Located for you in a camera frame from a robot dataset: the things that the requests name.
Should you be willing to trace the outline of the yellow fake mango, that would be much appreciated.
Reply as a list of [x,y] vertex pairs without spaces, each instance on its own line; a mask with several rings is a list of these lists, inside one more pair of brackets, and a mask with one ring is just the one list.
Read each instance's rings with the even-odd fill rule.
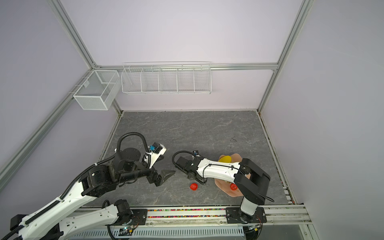
[[231,156],[221,156],[218,160],[219,163],[231,163],[232,157]]

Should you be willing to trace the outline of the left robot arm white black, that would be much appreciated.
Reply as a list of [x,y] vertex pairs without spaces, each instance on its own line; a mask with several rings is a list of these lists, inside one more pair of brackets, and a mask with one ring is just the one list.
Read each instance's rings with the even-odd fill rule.
[[116,190],[146,178],[150,184],[161,186],[175,174],[173,170],[158,172],[154,164],[162,160],[164,145],[148,145],[143,134],[130,132],[117,142],[114,155],[83,170],[65,191],[40,210],[11,219],[5,240],[16,235],[18,240],[65,240],[79,232],[99,226],[132,225],[137,218],[126,200],[117,200],[92,213],[72,217],[82,206]]

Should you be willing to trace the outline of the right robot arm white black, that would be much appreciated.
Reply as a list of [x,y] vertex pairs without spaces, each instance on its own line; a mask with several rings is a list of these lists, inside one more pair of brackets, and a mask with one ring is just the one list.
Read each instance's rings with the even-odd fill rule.
[[267,222],[262,207],[265,201],[274,200],[267,196],[271,177],[250,159],[241,162],[222,163],[204,158],[197,151],[178,151],[172,156],[174,166],[200,184],[209,178],[226,181],[238,187],[243,195],[239,208],[226,210],[230,224],[264,224]]

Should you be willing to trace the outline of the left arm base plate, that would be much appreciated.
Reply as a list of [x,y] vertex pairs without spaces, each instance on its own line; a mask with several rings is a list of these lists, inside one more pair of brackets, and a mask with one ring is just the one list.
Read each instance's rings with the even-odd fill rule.
[[125,217],[121,225],[122,226],[141,226],[146,224],[148,215],[147,209],[133,209],[132,214],[128,217]]

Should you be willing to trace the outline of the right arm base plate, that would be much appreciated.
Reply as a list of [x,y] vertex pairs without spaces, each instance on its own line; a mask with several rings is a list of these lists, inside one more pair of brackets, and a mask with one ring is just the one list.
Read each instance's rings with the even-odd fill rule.
[[226,219],[229,224],[264,224],[267,222],[265,210],[257,207],[253,215],[248,215],[241,211],[240,207],[225,208]]

